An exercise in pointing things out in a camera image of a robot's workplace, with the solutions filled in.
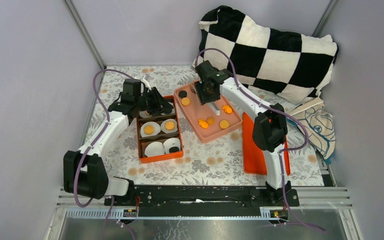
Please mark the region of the metal serving tongs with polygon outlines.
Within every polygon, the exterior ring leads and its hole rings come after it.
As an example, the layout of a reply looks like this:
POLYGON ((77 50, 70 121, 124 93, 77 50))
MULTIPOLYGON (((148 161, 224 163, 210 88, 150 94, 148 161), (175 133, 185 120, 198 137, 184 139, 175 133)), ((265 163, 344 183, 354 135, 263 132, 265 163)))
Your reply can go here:
MULTIPOLYGON (((190 91, 198 95, 198 91, 196 90, 194 83, 190 85, 190 91)), ((214 102, 206 103, 205 105, 207 105, 215 113, 216 116, 221 114, 219 107, 214 102)))

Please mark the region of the orange cookie box with liners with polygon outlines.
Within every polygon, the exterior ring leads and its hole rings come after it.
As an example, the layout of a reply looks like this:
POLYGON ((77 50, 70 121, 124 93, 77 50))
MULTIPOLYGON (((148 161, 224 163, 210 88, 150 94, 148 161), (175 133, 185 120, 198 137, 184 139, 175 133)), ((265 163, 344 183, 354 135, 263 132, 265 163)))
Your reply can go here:
POLYGON ((173 114, 159 114, 155 115, 149 118, 141 118, 140 115, 136 119, 136 126, 137 126, 137 143, 138 143, 138 157, 142 164, 149 164, 149 163, 155 163, 160 161, 166 161, 176 158, 181 158, 184 156, 184 145, 182 141, 182 135, 181 135, 181 129, 180 129, 180 121, 178 117, 178 112, 176 109, 176 102, 173 95, 167 95, 164 97, 168 102, 173 103, 175 107, 175 113, 173 114), (160 131, 159 134, 155 136, 149 136, 149 137, 141 137, 140 135, 140 128, 141 126, 146 122, 157 122, 160 126, 161 123, 167 119, 175 119, 177 121, 177 127, 178 131, 174 133, 164 133, 160 131), (179 138, 181 143, 181 151, 171 154, 164 154, 160 156, 154 156, 154 157, 146 157, 144 154, 145 148, 152 142, 161 142, 164 143, 169 138, 179 138))

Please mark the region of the pink cookie tray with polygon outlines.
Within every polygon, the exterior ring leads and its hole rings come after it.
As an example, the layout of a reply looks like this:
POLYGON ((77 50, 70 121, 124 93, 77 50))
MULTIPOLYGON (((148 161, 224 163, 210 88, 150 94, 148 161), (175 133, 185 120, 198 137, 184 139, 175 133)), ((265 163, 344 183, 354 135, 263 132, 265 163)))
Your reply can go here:
POLYGON ((177 106, 182 111, 185 119, 189 123, 190 127, 193 129, 195 135, 202 143, 211 142, 217 138, 223 137, 242 126, 242 117, 233 109, 231 114, 226 114, 222 110, 223 105, 232 106, 232 104, 225 98, 221 97, 219 100, 215 101, 215 104, 220 109, 220 115, 217 116, 207 105, 201 105, 198 99, 198 96, 191 92, 189 83, 187 85, 181 86, 174 90, 174 99, 176 100, 177 106), (179 91, 186 91, 187 97, 190 99, 190 104, 188 106, 183 106, 181 104, 181 98, 179 98, 179 91), (199 119, 206 120, 209 117, 214 118, 214 124, 209 125, 207 129, 201 128, 199 126, 199 119), (219 127, 219 122, 221 120, 227 120, 230 123, 230 127, 227 129, 221 129, 219 127))

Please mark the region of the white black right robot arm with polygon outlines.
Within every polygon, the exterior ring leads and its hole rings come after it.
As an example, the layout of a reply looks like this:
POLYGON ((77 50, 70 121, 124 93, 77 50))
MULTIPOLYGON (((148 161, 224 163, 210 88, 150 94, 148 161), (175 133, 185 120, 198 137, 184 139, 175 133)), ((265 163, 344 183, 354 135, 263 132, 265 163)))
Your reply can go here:
POLYGON ((194 84, 201 105, 226 98, 239 107, 251 122, 249 144, 263 155, 266 172, 263 174, 267 188, 267 201, 281 205, 291 189, 289 180, 289 155, 287 147, 287 123, 284 108, 258 98, 234 78, 227 69, 218 70, 209 61, 195 67, 199 81, 194 84))

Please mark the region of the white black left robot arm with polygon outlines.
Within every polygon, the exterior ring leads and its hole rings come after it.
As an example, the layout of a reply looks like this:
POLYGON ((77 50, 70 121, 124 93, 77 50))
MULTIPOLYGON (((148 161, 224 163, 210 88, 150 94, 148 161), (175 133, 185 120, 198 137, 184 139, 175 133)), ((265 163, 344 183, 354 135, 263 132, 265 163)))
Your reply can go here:
POLYGON ((174 109, 155 87, 147 87, 138 79, 126 79, 117 99, 107 108, 106 119, 98 130, 78 150, 65 153, 64 191, 97 200, 115 196, 124 206, 132 204, 135 192, 129 188, 131 181, 108 176, 104 160, 116 139, 141 112, 154 117, 170 114, 174 109))

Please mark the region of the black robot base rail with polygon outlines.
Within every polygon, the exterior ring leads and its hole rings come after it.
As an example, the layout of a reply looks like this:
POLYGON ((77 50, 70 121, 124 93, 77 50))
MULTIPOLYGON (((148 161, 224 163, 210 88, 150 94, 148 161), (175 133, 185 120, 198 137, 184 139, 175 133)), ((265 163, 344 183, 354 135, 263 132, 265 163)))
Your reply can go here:
POLYGON ((264 186, 134 185, 114 206, 132 207, 139 217, 257 217, 261 208, 300 205, 295 189, 264 186))

